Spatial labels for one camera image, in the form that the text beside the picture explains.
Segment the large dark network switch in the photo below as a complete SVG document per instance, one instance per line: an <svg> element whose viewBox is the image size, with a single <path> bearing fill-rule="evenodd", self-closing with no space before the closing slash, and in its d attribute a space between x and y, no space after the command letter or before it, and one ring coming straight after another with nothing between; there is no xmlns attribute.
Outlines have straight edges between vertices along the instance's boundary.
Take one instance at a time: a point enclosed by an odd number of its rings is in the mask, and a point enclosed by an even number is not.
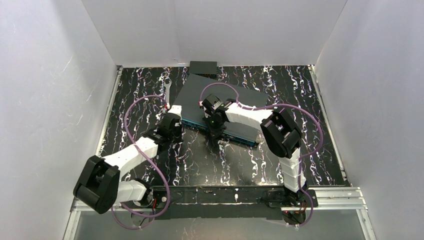
<svg viewBox="0 0 424 240"><path fill-rule="evenodd" d="M244 88L231 84L229 87L221 84L213 85L205 89L206 86L216 83L216 80L203 77L196 74L190 74L187 77L182 89L176 96L174 105L182 107L182 123L186 127L191 127L206 133L207 125L203 118L204 111L199 107L199 101L204 100L208 95L213 94L222 101L235 99L236 93L239 93L238 100L250 107L263 107L266 105L269 95L256 90ZM234 142L241 143L250 147L258 146L258 131L240 123L225 123L226 129L222 136Z"/></svg>

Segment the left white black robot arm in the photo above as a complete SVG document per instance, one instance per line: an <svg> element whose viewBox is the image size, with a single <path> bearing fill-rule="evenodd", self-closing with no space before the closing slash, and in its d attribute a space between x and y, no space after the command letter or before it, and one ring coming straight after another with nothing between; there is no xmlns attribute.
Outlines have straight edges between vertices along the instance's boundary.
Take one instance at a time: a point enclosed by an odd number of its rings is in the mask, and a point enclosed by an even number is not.
<svg viewBox="0 0 424 240"><path fill-rule="evenodd" d="M148 130L135 144L107 155L93 155L86 161L73 189L73 195L99 214L107 212L116 203L153 202L153 189L136 178L123 181L129 171L147 158L155 158L167 150L172 142L182 140L179 113L166 113L159 124Z"/></svg>

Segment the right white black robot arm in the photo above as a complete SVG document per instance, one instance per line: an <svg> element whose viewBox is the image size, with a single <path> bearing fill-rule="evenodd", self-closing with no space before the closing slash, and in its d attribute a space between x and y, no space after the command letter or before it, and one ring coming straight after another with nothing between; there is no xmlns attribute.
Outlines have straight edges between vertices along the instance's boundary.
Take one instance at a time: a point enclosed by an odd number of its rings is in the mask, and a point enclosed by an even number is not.
<svg viewBox="0 0 424 240"><path fill-rule="evenodd" d="M300 169L302 132L284 107L255 109L230 99L205 99L199 107L204 110L203 120L214 137L224 132L225 123L261 131L269 150L280 162L284 187L294 193L304 187L306 178Z"/></svg>

